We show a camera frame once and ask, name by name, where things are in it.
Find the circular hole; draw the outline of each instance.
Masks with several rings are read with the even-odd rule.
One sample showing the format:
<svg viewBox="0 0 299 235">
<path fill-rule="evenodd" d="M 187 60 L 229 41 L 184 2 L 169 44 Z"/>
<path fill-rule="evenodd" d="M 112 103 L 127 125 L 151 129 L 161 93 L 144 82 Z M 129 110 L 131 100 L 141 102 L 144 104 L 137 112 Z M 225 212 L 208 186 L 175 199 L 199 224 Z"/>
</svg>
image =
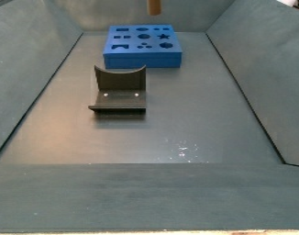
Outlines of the circular hole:
<svg viewBox="0 0 299 235">
<path fill-rule="evenodd" d="M 137 31 L 147 31 L 148 28 L 136 28 Z"/>
<path fill-rule="evenodd" d="M 151 36 L 148 34 L 140 34 L 139 36 L 139 39 L 149 39 Z"/>
<path fill-rule="evenodd" d="M 168 42 L 164 42 L 164 43 L 160 43 L 159 46 L 160 46 L 161 48 L 168 49 L 168 48 L 171 48 L 173 45 L 172 45 L 171 43 L 168 43 Z"/>
</svg>

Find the blue foam block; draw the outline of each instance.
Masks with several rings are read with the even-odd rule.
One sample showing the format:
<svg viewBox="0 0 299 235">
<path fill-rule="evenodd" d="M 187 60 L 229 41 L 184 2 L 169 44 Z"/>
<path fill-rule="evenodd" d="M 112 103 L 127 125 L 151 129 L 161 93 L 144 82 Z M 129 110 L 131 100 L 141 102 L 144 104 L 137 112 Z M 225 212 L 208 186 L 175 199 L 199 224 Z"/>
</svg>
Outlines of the blue foam block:
<svg viewBox="0 0 299 235">
<path fill-rule="evenodd" d="M 176 68 L 183 50 L 171 25 L 111 26 L 103 55 L 107 69 Z"/>
</svg>

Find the gray wall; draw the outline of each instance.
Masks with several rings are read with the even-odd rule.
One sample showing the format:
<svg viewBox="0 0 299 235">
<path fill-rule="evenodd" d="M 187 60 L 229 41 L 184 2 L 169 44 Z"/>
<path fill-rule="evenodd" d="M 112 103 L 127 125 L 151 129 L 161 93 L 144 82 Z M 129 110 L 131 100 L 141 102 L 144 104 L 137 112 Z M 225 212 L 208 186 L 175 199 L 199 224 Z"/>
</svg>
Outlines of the gray wall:
<svg viewBox="0 0 299 235">
<path fill-rule="evenodd" d="M 81 33 L 51 1 L 0 6 L 0 147 Z"/>
<path fill-rule="evenodd" d="M 207 34 L 286 162 L 299 165 L 299 11 L 236 0 Z"/>
<path fill-rule="evenodd" d="M 147 15 L 145 0 L 53 0 L 83 30 L 109 25 L 172 24 L 176 31 L 205 31 L 233 0 L 161 0 L 163 14 Z"/>
</svg>

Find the star-shaped hole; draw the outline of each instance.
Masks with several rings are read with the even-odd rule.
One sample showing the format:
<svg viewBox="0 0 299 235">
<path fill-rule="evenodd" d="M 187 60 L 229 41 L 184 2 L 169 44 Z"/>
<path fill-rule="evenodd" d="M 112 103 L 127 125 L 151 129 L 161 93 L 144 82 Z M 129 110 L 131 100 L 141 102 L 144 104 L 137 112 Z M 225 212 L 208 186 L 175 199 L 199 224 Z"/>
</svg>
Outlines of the star-shaped hole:
<svg viewBox="0 0 299 235">
<path fill-rule="evenodd" d="M 157 37 L 159 37 L 160 39 L 169 39 L 169 35 L 165 35 L 165 34 L 157 35 Z"/>
</svg>

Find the bin floor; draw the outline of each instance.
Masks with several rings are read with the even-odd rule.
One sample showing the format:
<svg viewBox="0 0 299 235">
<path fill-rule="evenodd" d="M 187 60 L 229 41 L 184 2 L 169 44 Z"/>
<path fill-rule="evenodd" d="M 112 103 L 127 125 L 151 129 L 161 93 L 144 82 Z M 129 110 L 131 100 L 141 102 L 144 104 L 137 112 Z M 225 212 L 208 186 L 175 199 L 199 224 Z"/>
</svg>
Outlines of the bin floor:
<svg viewBox="0 0 299 235">
<path fill-rule="evenodd" d="M 85 33 L 0 151 L 0 163 L 279 164 L 203 33 L 179 33 L 179 69 L 147 69 L 144 116 L 95 115 L 107 33 Z"/>
</svg>

